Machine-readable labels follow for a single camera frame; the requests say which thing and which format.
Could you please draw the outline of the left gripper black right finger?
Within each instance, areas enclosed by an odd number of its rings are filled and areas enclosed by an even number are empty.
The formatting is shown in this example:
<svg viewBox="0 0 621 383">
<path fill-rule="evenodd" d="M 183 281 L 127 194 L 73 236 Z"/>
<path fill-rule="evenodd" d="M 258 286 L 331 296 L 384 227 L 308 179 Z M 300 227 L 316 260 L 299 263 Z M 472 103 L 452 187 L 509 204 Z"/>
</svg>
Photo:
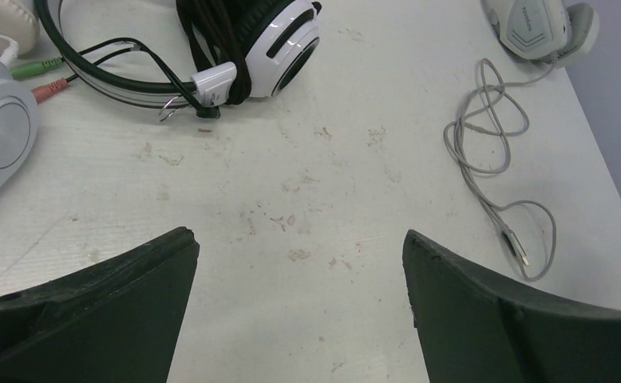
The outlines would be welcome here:
<svg viewBox="0 0 621 383">
<path fill-rule="evenodd" d="M 402 262 L 432 382 L 621 382 L 621 310 L 537 290 L 413 230 Z"/>
</svg>

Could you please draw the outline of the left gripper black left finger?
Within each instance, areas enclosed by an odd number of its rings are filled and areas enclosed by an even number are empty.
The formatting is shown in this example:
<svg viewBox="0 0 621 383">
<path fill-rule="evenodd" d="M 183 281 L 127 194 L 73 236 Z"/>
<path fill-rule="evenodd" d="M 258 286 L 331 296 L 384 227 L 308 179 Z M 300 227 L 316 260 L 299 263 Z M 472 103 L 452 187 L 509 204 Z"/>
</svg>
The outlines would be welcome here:
<svg viewBox="0 0 621 383">
<path fill-rule="evenodd" d="M 0 382 L 164 382 L 200 246 L 175 228 L 0 297 Z"/>
</svg>

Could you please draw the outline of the black and white headphones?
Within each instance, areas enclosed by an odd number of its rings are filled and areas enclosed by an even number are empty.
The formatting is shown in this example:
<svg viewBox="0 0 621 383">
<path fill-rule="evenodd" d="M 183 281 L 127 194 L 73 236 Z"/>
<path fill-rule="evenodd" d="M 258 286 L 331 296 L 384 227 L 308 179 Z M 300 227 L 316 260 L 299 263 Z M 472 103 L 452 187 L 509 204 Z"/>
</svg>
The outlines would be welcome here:
<svg viewBox="0 0 621 383">
<path fill-rule="evenodd" d="M 31 1 L 61 58 L 89 87 L 123 104 L 158 110 L 166 120 L 190 107 L 199 118 L 217 119 L 220 106 L 249 98 L 274 97 L 307 63 L 320 42 L 318 1 L 178 1 L 176 12 L 188 40 L 196 73 L 182 81 L 168 64 L 135 38 L 112 38 L 78 51 L 61 31 L 61 2 Z M 87 53 L 125 43 L 146 53 L 166 76 L 165 83 L 138 81 L 104 70 Z"/>
</svg>

